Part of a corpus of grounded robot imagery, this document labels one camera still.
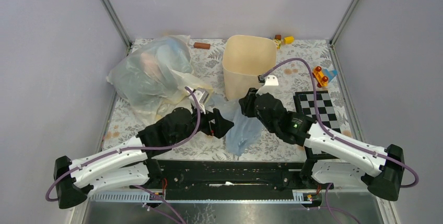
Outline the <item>beige plastic trash bin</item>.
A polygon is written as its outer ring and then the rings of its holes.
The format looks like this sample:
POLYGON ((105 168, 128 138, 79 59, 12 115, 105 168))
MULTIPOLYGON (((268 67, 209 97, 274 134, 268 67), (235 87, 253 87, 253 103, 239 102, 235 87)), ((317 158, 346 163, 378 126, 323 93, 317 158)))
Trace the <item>beige plastic trash bin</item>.
POLYGON ((273 40, 234 35, 225 44, 222 58, 225 96, 229 101, 243 98, 249 88, 259 88, 258 76, 276 65, 273 40))

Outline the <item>translucent white yellow trash bag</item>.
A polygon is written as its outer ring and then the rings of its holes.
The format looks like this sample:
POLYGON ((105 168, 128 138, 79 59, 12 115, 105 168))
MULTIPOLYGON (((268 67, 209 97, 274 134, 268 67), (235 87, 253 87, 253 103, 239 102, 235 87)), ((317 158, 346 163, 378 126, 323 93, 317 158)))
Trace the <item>translucent white yellow trash bag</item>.
POLYGON ((213 87, 196 76, 189 41, 186 35, 157 38, 110 70, 107 82, 144 125, 154 124, 170 113, 189 95, 186 87, 213 93, 213 87))

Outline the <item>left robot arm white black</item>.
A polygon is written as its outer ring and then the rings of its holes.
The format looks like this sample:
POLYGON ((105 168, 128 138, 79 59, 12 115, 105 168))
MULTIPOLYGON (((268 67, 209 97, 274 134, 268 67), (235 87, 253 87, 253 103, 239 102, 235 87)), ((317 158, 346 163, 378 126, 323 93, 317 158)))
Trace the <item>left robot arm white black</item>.
POLYGON ((146 160, 186 143, 198 132, 222 138, 233 126, 218 109, 177 108, 113 148, 75 160, 59 157, 53 175, 56 202, 60 209, 68 209, 107 189, 143 184, 155 188, 162 174, 148 169, 146 160))

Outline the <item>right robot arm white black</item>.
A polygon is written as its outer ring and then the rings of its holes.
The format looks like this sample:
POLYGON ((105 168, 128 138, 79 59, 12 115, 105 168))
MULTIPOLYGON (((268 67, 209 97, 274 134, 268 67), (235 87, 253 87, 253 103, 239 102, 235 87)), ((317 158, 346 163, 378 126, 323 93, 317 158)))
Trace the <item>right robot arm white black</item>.
POLYGON ((387 148, 367 145, 326 128, 320 121, 288 111, 269 93, 249 89, 239 100, 241 113, 258 119, 283 142, 324 151, 353 165, 359 184, 375 196, 397 201, 405 168, 403 149, 391 144, 387 148))

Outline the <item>light blue trash bag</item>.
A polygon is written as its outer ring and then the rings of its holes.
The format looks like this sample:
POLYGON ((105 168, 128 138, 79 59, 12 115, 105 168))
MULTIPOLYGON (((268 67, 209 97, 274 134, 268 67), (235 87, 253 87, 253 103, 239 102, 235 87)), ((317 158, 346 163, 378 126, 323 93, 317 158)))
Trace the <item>light blue trash bag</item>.
POLYGON ((214 93, 208 105, 219 109, 222 117, 234 123, 225 135, 225 149, 228 153, 241 156, 251 145, 257 143, 263 131, 262 123, 254 117, 246 117, 241 112, 238 100, 228 101, 214 93))

